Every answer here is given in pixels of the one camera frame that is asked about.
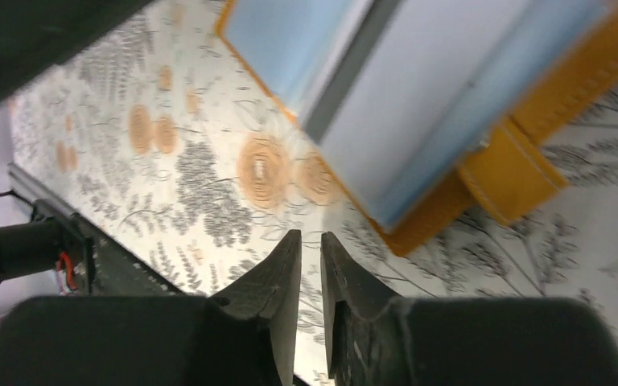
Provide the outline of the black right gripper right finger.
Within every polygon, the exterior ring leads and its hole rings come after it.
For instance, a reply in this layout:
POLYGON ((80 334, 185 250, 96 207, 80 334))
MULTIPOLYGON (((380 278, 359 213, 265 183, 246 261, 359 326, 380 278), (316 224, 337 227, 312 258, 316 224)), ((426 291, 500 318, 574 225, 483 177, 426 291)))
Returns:
POLYGON ((618 385, 618 344, 570 298, 407 298, 321 238, 337 385, 618 385))

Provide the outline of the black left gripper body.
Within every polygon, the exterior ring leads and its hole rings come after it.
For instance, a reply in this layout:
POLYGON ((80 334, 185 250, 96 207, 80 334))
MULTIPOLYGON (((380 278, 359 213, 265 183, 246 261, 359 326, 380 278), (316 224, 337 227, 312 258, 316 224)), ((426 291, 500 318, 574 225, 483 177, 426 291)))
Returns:
POLYGON ((0 1, 0 103, 148 5, 147 0, 0 1))

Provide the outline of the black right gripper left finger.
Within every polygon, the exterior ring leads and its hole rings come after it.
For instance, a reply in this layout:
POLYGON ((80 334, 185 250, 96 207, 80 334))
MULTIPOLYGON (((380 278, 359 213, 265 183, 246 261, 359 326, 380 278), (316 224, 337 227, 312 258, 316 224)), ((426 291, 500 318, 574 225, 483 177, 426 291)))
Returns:
POLYGON ((0 326, 0 385, 290 385, 302 236, 210 297, 46 296, 0 326))

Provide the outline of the yellow leather card holder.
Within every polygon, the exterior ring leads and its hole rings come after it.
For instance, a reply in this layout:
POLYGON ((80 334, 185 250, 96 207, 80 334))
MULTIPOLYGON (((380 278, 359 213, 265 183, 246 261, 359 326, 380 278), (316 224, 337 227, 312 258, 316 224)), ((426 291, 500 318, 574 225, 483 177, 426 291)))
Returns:
MULTIPOLYGON (((374 2, 228 1, 215 31, 307 135, 305 118, 374 2)), ((404 256, 470 207, 508 225, 558 195, 567 182, 539 147, 618 82, 618 1, 529 2, 386 195, 392 209, 366 213, 310 138, 295 168, 245 146, 237 169, 249 199, 264 204, 288 181, 318 205, 345 193, 404 256)))

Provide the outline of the white card with black stripe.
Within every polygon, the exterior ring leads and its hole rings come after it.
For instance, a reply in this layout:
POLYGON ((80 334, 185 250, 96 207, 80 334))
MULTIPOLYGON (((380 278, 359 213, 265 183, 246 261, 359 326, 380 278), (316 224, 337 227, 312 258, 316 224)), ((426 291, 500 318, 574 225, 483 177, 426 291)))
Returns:
POLYGON ((303 122, 372 217, 433 126, 531 7, 529 1, 375 1, 303 122))

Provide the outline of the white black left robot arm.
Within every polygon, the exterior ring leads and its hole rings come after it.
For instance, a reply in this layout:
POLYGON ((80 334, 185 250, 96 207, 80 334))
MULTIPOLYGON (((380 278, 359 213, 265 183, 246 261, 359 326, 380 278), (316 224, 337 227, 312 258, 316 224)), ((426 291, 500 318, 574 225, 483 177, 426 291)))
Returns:
MULTIPOLYGON (((146 1, 0 1, 0 102, 54 64, 62 64, 147 6, 146 1)), ((29 201, 29 222, 0 228, 0 284, 62 269, 68 287, 89 294, 96 273, 93 239, 78 217, 45 199, 29 201)))

